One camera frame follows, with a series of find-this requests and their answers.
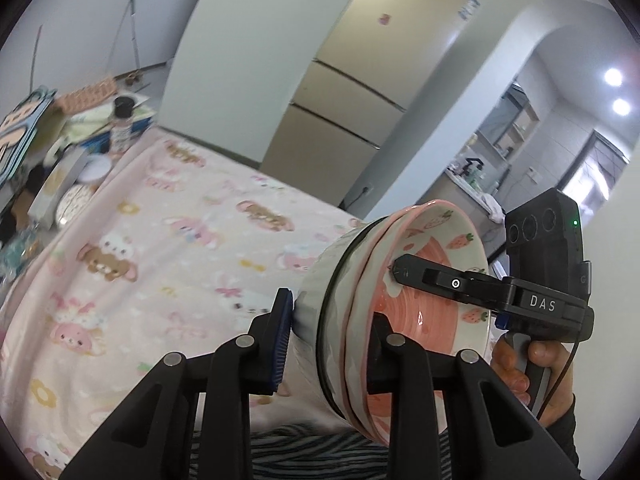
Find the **pink rabbit bowl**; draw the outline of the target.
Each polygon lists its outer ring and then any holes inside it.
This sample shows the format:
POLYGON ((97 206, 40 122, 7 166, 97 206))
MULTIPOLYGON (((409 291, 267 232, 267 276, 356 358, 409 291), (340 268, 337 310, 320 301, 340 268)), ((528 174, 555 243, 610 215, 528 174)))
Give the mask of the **pink rabbit bowl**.
MULTIPOLYGON (((484 353, 488 344, 489 312, 459 304, 395 282, 390 266, 409 254, 460 271, 486 273, 483 244, 469 217, 446 200, 432 200, 402 232, 390 257, 384 283, 378 284, 374 313, 382 313, 395 333, 423 348, 453 356, 470 348, 484 353)), ((376 429, 390 438, 390 395, 368 393, 369 414, 376 429)))
POLYGON ((423 209, 423 206, 412 206, 397 211, 375 227, 374 233, 364 240, 366 250, 358 261, 361 269, 354 279, 344 355, 346 398, 350 409, 348 418, 367 438, 381 444, 387 444, 388 439, 376 429, 367 402, 367 359, 374 300, 378 284, 384 283, 390 257, 402 232, 423 209))

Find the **white ribbed bowl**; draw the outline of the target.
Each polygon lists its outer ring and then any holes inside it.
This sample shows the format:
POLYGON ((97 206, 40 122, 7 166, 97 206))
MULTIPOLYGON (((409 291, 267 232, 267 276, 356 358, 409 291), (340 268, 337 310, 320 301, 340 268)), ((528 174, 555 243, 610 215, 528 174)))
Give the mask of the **white ribbed bowl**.
POLYGON ((344 378, 347 324, 373 247, 394 222, 383 217, 339 237, 309 268, 295 299, 293 354, 299 374, 330 413, 355 426, 344 378))

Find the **pink cloth on vanity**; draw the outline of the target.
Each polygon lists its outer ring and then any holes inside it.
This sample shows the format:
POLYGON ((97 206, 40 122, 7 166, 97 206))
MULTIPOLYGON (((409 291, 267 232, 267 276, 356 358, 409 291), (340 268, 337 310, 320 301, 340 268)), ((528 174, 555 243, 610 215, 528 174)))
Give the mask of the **pink cloth on vanity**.
POLYGON ((503 224, 504 211, 501 205, 495 200, 495 197, 490 194, 483 193, 480 198, 487 208, 488 218, 495 224, 503 224))

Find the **beige bathroom vanity cabinet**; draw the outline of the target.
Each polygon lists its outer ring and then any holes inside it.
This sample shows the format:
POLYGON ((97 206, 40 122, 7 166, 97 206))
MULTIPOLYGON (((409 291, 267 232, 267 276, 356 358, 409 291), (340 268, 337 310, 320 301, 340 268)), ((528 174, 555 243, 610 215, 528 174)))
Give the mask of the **beige bathroom vanity cabinet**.
POLYGON ((458 177, 443 172, 428 189, 426 197, 429 200, 446 200, 463 210, 474 223, 480 234, 485 252, 490 256, 498 250, 506 240, 503 226, 489 219, 486 205, 480 194, 474 191, 466 182, 458 177))

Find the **black bathroom faucet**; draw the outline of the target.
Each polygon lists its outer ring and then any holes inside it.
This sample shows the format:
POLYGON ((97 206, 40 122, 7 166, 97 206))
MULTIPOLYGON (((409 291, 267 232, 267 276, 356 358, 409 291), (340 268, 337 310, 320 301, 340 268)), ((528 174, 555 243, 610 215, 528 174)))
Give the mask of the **black bathroom faucet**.
POLYGON ((477 174, 484 169, 484 160, 479 157, 471 157, 465 159, 465 164, 461 170, 461 177, 468 183, 475 180, 477 174))

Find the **black striped grey cloth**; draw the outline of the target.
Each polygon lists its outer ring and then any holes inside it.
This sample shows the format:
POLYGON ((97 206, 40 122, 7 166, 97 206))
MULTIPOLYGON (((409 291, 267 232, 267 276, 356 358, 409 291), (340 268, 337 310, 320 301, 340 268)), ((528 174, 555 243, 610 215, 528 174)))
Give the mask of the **black striped grey cloth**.
POLYGON ((288 424, 250 435, 255 479, 384 479, 388 449, 356 430, 288 424))

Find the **pink cartoon tablecloth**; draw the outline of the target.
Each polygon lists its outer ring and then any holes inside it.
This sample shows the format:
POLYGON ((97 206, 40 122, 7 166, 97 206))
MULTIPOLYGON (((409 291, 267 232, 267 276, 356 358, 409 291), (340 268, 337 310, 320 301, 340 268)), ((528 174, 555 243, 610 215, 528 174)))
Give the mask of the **pink cartoon tablecloth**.
POLYGON ((345 211, 157 127, 58 230, 1 307, 1 417, 55 479, 168 352, 245 333, 359 226, 345 211))

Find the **gold three-door refrigerator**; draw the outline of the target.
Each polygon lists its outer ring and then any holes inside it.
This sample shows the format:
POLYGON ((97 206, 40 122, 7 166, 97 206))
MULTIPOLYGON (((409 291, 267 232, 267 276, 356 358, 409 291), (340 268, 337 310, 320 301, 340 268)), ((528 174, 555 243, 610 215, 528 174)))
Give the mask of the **gold three-door refrigerator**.
POLYGON ((341 203, 479 6, 352 0, 309 64, 260 170, 341 203))

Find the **black-capped seasoning bottle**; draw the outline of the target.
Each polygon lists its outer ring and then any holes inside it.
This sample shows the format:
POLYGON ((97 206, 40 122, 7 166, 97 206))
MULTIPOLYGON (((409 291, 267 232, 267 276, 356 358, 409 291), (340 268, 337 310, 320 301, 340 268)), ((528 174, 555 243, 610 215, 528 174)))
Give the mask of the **black-capped seasoning bottle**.
POLYGON ((132 115, 136 101, 130 96, 119 96, 113 103, 110 132, 110 153, 122 155, 132 145, 132 115))

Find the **pink comb rack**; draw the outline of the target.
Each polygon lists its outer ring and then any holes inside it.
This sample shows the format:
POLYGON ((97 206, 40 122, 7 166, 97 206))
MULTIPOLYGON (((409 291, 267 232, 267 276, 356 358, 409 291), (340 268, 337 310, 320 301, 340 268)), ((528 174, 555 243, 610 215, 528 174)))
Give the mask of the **pink comb rack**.
POLYGON ((54 104, 65 115, 76 115, 99 106, 116 92, 116 80, 113 77, 106 77, 95 84, 88 84, 73 92, 57 96, 54 104))

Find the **leaning mop pole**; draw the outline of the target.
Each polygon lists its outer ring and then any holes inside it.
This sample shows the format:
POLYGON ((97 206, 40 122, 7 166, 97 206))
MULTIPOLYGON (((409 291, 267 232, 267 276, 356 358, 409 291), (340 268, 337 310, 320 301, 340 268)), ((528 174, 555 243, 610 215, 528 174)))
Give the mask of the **leaning mop pole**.
POLYGON ((128 55, 129 68, 135 73, 141 70, 141 58, 137 34, 137 0, 128 0, 116 28, 115 37, 108 52, 106 70, 116 73, 116 68, 124 64, 128 55))

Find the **wall mirror cabinet shelf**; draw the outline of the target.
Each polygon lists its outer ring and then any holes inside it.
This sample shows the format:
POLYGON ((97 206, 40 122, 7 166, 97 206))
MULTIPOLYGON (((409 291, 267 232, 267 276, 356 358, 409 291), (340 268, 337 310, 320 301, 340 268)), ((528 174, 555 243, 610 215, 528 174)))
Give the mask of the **wall mirror cabinet shelf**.
POLYGON ((522 86, 512 81, 476 133, 502 159, 510 160, 530 137, 539 117, 522 86))

